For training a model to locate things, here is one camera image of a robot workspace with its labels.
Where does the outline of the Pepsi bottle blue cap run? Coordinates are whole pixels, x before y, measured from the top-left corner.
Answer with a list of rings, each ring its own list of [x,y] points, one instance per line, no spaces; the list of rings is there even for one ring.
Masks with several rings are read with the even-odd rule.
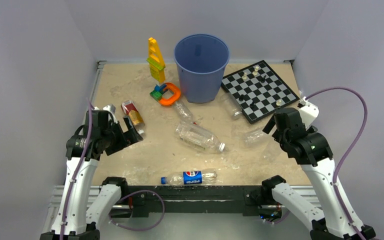
[[[204,170],[177,171],[160,178],[162,185],[211,185],[217,182],[218,173],[215,168]]]

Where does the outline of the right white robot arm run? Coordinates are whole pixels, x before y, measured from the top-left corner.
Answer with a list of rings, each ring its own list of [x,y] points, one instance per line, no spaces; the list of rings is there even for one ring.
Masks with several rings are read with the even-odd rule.
[[[374,228],[364,224],[353,211],[338,180],[327,139],[314,127],[306,126],[302,111],[291,107],[275,111],[274,135],[280,148],[307,175],[320,207],[296,193],[279,175],[262,181],[262,200],[285,206],[307,227],[312,240],[373,240],[377,236]]]

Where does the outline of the small clear bottle red cap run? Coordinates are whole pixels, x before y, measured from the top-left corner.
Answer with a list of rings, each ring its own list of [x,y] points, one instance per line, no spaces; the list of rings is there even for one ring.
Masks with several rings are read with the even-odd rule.
[[[181,100],[177,100],[173,104],[173,109],[176,111],[177,115],[179,116],[180,123],[189,123],[189,124],[197,125],[194,115]]]

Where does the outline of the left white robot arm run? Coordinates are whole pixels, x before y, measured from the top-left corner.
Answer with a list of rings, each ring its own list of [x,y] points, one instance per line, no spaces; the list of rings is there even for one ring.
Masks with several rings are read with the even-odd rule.
[[[66,142],[66,178],[61,202],[49,232],[42,240],[98,240],[100,227],[113,205],[129,199],[124,177],[110,176],[101,184],[98,196],[89,202],[92,180],[102,153],[108,156],[143,140],[128,116],[123,131],[115,107],[95,107],[86,112],[85,123]]]

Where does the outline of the crushed clear bottle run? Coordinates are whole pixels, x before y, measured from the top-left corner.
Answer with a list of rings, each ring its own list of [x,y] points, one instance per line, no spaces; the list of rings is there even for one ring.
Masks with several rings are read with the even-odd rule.
[[[246,146],[254,146],[258,144],[264,144],[269,140],[267,133],[263,129],[255,129],[249,132],[246,132],[243,135],[243,143]]]

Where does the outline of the large clear bottle white cap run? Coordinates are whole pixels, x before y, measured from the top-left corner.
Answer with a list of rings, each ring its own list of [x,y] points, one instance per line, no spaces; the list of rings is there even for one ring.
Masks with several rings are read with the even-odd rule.
[[[181,121],[175,133],[181,141],[199,151],[222,153],[227,149],[214,133],[194,123]]]

